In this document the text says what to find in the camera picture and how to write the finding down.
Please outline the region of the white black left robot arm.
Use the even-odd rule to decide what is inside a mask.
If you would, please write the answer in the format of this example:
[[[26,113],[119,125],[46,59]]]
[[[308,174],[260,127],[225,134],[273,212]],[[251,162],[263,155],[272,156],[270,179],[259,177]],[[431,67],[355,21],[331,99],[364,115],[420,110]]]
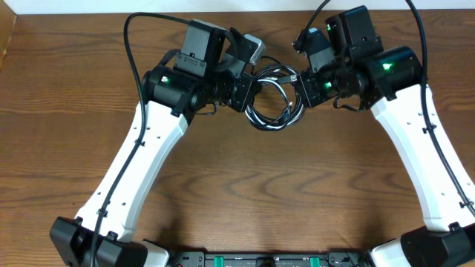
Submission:
[[[264,43],[234,28],[193,19],[180,49],[137,77],[139,103],[103,180],[72,219],[59,217],[50,238],[67,266],[166,266],[169,252],[134,241],[145,199],[166,157],[207,105],[246,110],[260,90],[246,67]]]

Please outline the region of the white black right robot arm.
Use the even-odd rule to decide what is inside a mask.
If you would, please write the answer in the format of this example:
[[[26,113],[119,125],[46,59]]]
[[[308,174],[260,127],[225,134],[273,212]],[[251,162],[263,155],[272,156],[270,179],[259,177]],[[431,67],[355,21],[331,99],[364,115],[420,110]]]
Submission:
[[[370,249],[373,266],[459,266],[474,259],[474,183],[433,103],[427,59],[409,47],[384,49],[366,7],[308,24],[293,47],[309,68],[296,90],[313,108],[357,96],[387,132],[413,183],[424,225]]]

